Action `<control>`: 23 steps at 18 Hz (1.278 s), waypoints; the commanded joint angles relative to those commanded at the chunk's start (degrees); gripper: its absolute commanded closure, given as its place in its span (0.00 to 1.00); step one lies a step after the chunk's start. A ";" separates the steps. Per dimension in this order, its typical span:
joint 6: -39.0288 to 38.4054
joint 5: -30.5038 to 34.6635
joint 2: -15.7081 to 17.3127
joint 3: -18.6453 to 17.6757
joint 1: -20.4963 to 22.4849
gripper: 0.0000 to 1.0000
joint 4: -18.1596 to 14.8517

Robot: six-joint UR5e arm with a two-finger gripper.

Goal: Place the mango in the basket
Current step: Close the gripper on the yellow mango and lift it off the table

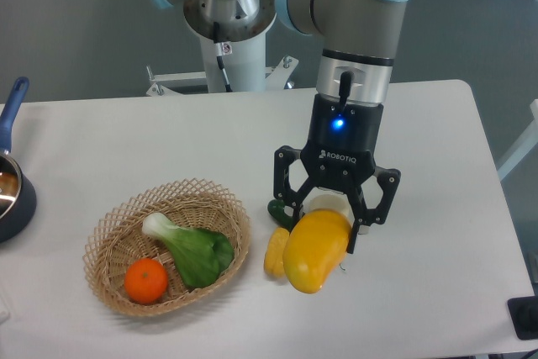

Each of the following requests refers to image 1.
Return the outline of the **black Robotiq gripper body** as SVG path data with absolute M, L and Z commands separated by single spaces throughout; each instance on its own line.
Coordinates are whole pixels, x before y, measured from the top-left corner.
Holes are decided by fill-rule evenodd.
M 308 183 L 347 193 L 373 176 L 382 113 L 381 104 L 341 107 L 333 99 L 315 95 L 307 143 L 300 153 Z

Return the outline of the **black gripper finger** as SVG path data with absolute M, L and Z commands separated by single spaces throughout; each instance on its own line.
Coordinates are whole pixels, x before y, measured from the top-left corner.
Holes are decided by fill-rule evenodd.
M 289 181 L 290 166 L 300 159 L 301 150 L 291 146 L 281 146 L 274 153 L 273 196 L 284 202 L 285 206 L 293 209 L 293 217 L 299 218 L 303 202 L 310 192 L 317 186 L 319 173 L 307 171 L 307 179 L 299 190 L 291 188 Z
M 362 190 L 362 184 L 370 177 L 376 178 L 377 185 L 382 191 L 381 199 L 375 208 L 367 207 Z M 369 228 L 372 224 L 384 224 L 386 222 L 401 181 L 401 171 L 396 168 L 388 169 L 380 166 L 373 167 L 371 172 L 362 168 L 353 168 L 349 170 L 345 179 L 349 182 L 345 186 L 345 195 L 351 206 L 353 216 L 347 252 L 353 254 L 361 227 Z

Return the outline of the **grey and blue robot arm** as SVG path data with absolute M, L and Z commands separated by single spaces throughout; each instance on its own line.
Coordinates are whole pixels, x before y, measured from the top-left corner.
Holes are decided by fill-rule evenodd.
M 388 216 L 400 172 L 374 160 L 383 104 L 409 0 L 154 0 L 181 5 L 200 39 L 210 92 L 265 88 L 265 50 L 275 21 L 324 40 L 306 145 L 274 155 L 274 197 L 302 213 L 315 188 L 342 193 L 352 234 Z

